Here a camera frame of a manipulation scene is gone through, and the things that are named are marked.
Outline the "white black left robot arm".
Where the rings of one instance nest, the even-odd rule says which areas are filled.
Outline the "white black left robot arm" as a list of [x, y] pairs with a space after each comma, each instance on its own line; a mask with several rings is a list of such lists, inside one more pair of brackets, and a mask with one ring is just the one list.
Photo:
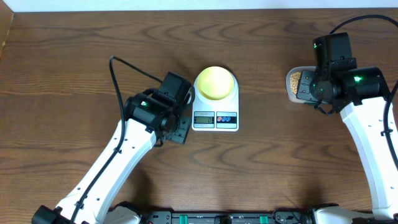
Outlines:
[[158, 89], [127, 99], [112, 140], [80, 183], [54, 209], [40, 206], [32, 223], [140, 223], [127, 205], [111, 208], [115, 196], [138, 162], [165, 140], [184, 144], [191, 119], [192, 84], [169, 72]]

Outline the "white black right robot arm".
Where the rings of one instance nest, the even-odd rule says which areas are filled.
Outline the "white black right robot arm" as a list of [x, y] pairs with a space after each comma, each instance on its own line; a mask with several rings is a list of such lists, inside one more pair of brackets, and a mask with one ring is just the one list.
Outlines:
[[289, 98], [312, 105], [323, 113], [340, 114], [357, 147], [372, 200], [372, 213], [355, 212], [339, 205], [311, 208], [305, 223], [397, 223], [397, 126], [392, 97], [377, 67], [358, 68], [347, 33], [313, 40], [317, 64], [298, 67], [301, 73]]

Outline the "yellow plastic bowl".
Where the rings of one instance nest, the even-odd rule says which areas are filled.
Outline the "yellow plastic bowl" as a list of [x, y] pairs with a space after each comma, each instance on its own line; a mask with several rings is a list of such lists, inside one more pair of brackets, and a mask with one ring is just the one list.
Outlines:
[[222, 100], [232, 93], [233, 88], [233, 76], [225, 68], [208, 67], [197, 76], [197, 90], [209, 100]]

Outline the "white digital kitchen scale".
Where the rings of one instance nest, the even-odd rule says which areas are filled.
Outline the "white digital kitchen scale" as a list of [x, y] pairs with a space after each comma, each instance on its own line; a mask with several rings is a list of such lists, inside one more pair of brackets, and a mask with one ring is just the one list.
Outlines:
[[227, 131], [239, 129], [239, 85], [234, 79], [232, 93], [222, 100], [209, 100], [197, 90], [194, 82], [195, 99], [192, 108], [192, 128], [195, 131]]

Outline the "pile of soybeans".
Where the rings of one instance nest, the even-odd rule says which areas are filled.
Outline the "pile of soybeans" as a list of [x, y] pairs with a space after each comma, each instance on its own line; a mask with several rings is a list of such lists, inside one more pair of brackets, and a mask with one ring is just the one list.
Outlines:
[[296, 95], [298, 92], [299, 81], [301, 79], [301, 76], [302, 76], [301, 72], [295, 72], [290, 75], [290, 89], [292, 90], [292, 93], [294, 95]]

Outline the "clear plastic bean container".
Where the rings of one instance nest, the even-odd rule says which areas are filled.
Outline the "clear plastic bean container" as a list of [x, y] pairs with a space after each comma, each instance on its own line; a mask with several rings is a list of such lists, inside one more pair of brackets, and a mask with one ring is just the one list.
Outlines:
[[289, 100], [293, 103], [311, 103], [311, 101], [308, 100], [301, 100], [296, 97], [298, 93], [298, 85], [299, 81], [301, 78], [301, 73], [304, 70], [308, 70], [311, 72], [315, 71], [314, 66], [309, 66], [309, 67], [295, 67], [291, 69], [291, 71], [287, 74], [286, 76], [286, 89], [287, 89], [287, 94], [289, 97]]

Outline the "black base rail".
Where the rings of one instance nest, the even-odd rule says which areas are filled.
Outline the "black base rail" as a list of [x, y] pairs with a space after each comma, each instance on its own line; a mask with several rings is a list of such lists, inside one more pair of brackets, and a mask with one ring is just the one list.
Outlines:
[[310, 215], [286, 208], [259, 213], [194, 213], [152, 211], [139, 224], [310, 224]]

